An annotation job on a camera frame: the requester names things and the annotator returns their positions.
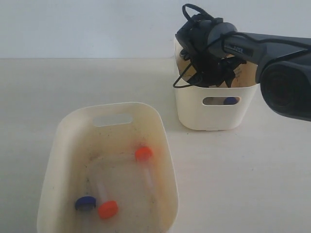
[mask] table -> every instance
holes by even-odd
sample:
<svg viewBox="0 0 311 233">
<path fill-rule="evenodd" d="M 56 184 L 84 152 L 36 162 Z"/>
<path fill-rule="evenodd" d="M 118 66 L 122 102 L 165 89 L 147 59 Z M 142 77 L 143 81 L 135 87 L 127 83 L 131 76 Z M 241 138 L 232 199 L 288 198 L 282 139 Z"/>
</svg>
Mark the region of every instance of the table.
<svg viewBox="0 0 311 233">
<path fill-rule="evenodd" d="M 167 132 L 179 190 L 175 233 L 311 230 L 311 123 L 275 114 L 260 90 L 242 124 L 196 132 L 178 121 L 174 59 L 0 60 L 0 228 L 35 233 L 58 123 L 91 105 L 139 101 Z"/>
</svg>

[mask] blue cap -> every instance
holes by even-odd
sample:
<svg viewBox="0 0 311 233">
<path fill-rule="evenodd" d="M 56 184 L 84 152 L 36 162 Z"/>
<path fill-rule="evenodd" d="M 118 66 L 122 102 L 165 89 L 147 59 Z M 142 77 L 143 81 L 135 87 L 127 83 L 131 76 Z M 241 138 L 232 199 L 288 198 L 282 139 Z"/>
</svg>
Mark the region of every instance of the blue cap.
<svg viewBox="0 0 311 233">
<path fill-rule="evenodd" d="M 96 199 L 92 196 L 84 196 L 79 198 L 74 204 L 76 210 L 90 211 L 96 207 Z"/>
<path fill-rule="evenodd" d="M 233 105 L 238 103 L 239 101 L 235 97 L 228 97 L 224 100 L 224 105 Z"/>
</svg>

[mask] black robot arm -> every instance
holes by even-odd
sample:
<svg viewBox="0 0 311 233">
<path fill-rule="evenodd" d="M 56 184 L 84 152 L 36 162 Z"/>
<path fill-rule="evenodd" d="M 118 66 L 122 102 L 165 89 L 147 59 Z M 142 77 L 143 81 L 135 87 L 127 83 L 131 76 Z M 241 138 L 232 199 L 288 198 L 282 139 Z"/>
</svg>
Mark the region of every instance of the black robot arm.
<svg viewBox="0 0 311 233">
<path fill-rule="evenodd" d="M 227 81 L 224 74 L 232 79 L 236 65 L 243 61 L 254 63 L 258 65 L 256 83 L 267 105 L 280 115 L 311 121 L 310 38 L 241 33 L 222 18 L 213 18 L 201 8 L 195 10 L 200 13 L 191 20 L 187 17 L 176 39 L 200 81 L 219 85 Z M 224 70 L 223 61 L 230 54 L 236 65 L 231 71 L 228 66 Z"/>
</svg>

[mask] orange cap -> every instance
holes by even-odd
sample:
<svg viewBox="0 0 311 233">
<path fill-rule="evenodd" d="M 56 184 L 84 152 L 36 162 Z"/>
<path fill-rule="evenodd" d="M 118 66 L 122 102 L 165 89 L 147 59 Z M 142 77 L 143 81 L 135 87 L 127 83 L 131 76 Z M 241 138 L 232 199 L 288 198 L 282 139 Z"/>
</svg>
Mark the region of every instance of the orange cap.
<svg viewBox="0 0 311 233">
<path fill-rule="evenodd" d="M 115 200 L 110 200 L 102 204 L 98 208 L 97 213 L 101 219 L 107 219 L 117 214 L 118 210 L 117 202 Z"/>
<path fill-rule="evenodd" d="M 152 156 L 152 151 L 149 147 L 141 147 L 135 151 L 135 158 L 137 161 L 146 161 Z"/>
</svg>

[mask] white plastic bin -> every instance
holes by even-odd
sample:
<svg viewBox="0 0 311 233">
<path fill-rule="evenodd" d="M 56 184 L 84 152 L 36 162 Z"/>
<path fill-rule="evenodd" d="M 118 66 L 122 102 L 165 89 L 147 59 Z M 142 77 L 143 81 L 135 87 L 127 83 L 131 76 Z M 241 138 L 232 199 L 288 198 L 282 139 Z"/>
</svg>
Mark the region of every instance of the white plastic bin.
<svg viewBox="0 0 311 233">
<path fill-rule="evenodd" d="M 184 61 L 179 53 L 182 47 L 178 41 L 174 40 L 175 50 L 175 74 L 176 78 L 188 66 L 190 61 Z M 247 63 L 240 65 L 236 70 L 236 78 L 232 82 L 231 88 L 225 85 L 220 87 L 203 88 L 190 86 L 186 88 L 176 88 L 176 104 L 178 118 L 187 128 L 193 130 L 229 130 L 239 126 L 246 113 L 246 110 L 258 87 L 255 83 L 255 73 L 257 65 Z M 191 67 L 180 79 L 177 86 L 187 85 L 186 82 L 196 71 Z M 238 102 L 232 105 L 223 105 L 227 97 L 235 97 Z"/>
<path fill-rule="evenodd" d="M 120 116 L 131 119 L 117 122 Z M 135 161 L 135 151 L 144 146 L 154 154 L 156 203 Z M 177 215 L 178 193 L 164 127 L 154 108 L 131 102 L 83 108 L 61 121 L 42 186 L 38 233 L 79 232 L 82 220 L 74 204 L 83 195 L 94 196 L 87 177 L 94 166 L 101 168 L 119 212 L 105 220 L 91 212 L 88 233 L 169 232 Z"/>
</svg>

